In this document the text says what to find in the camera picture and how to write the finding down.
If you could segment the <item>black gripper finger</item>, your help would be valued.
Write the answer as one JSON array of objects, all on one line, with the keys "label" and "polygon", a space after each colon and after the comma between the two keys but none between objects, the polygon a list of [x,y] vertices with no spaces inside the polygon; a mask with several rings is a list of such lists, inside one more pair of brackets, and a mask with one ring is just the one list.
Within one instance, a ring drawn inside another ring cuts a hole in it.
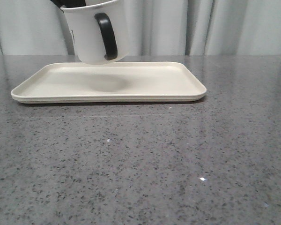
[{"label": "black gripper finger", "polygon": [[85,0],[52,0],[57,7],[78,8],[86,6]]}]

